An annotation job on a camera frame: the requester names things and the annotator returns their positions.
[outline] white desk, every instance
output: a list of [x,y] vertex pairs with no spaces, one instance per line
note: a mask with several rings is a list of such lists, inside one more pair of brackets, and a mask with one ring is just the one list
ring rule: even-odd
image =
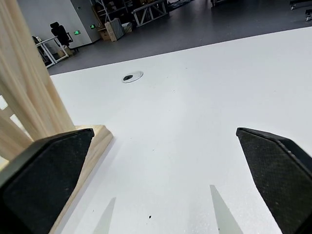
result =
[[[105,124],[115,136],[58,233],[93,233],[116,197],[109,234],[216,234],[210,184],[245,234],[281,233],[235,131],[289,137],[312,155],[311,35],[303,28],[53,76],[75,124]],[[144,76],[121,82],[135,70]]]

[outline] textured rubber pad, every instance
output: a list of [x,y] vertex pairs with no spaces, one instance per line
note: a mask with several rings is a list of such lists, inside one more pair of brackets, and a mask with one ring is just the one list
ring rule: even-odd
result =
[[312,233],[312,159],[293,141],[238,128],[253,180],[284,234]]
[[49,233],[73,192],[92,129],[41,139],[0,172],[0,233]]

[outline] wooden object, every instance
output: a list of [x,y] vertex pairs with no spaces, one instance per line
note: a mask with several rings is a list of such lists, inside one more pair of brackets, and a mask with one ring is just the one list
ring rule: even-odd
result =
[[[0,0],[0,94],[8,104],[0,110],[0,156],[13,160],[34,140],[73,131],[73,125],[35,47],[16,0]],[[10,117],[15,115],[23,128]],[[57,218],[51,233],[65,215],[79,189],[105,151],[113,135],[103,125],[92,127],[89,147],[77,186]]]

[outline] office chair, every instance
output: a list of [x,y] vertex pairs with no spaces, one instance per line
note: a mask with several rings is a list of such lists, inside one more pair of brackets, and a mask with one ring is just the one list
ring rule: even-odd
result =
[[58,22],[54,22],[50,24],[51,32],[54,36],[58,37],[58,40],[60,41],[61,45],[67,46],[69,48],[69,43],[73,42],[72,37],[65,31],[65,28],[63,25],[59,25]]

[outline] metal frame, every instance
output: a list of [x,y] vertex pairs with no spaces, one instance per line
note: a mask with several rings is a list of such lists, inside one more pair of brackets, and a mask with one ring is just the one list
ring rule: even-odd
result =
[[[163,11],[161,11],[159,8],[157,8],[157,7],[155,6],[156,4],[161,4],[162,10],[163,10]],[[158,11],[158,12],[160,13],[160,16],[157,16],[156,18],[154,18],[153,13],[152,13],[152,8],[155,9],[156,11]],[[138,12],[138,11],[141,11],[141,10],[144,10],[144,12],[143,12],[143,16],[142,16],[141,21],[139,21],[139,20],[138,20],[138,17],[137,17],[137,12]],[[151,16],[151,20],[144,22],[144,19],[145,19],[145,16],[146,16],[146,12],[147,12],[147,11],[149,12],[149,14],[150,14],[150,16]],[[147,24],[147,23],[149,23],[149,22],[152,22],[153,20],[156,20],[156,19],[158,19],[158,18],[160,18],[160,17],[165,16],[166,14],[168,14],[168,12],[166,11],[166,7],[165,7],[165,4],[164,4],[164,0],[158,0],[158,1],[154,1],[154,2],[152,2],[152,3],[150,3],[150,4],[147,4],[147,5],[144,5],[144,6],[142,6],[142,7],[139,7],[139,8],[137,8],[137,9],[135,9],[135,10],[132,12],[132,14],[134,15],[134,17],[135,17],[135,19],[136,19],[137,26],[140,27],[140,26],[145,25],[145,24]]]
[[99,17],[105,15],[105,22],[107,22],[107,19],[108,19],[109,22],[112,21],[111,18],[110,18],[110,16],[109,16],[109,14],[111,14],[111,13],[115,13],[115,12],[120,11],[120,10],[123,10],[123,9],[126,9],[126,11],[128,12],[128,8],[127,8],[127,5],[126,5],[126,3],[125,3],[124,0],[122,0],[124,6],[121,7],[121,8],[118,8],[118,9],[116,9],[115,11],[112,11],[112,12],[108,12],[108,10],[107,10],[107,8],[106,8],[106,6],[105,6],[103,0],[100,0],[100,1],[97,1],[97,2],[99,2],[99,3],[103,6],[103,8],[104,8],[103,10],[97,11],[97,13],[101,13],[101,12],[105,11],[105,13],[98,15]]
[[[52,53],[49,51],[48,47],[45,45],[47,42],[52,41],[52,40],[54,40],[55,43],[62,49],[62,51],[64,52],[65,56],[60,57],[59,59],[55,59],[55,58],[53,57]],[[46,68],[49,68],[49,67],[51,67],[51,66],[57,64],[59,61],[65,59],[65,58],[67,58],[67,57],[69,57],[68,54],[67,54],[67,52],[66,52],[66,50],[65,50],[65,49],[63,48],[63,46],[61,45],[61,43],[60,43],[58,37],[53,37],[53,38],[44,40],[44,41],[42,41],[42,42],[36,44],[36,47],[39,47],[39,46],[43,49],[43,51],[46,53],[47,57],[48,57],[48,58],[50,59],[50,61],[51,61],[51,64],[47,65]]]

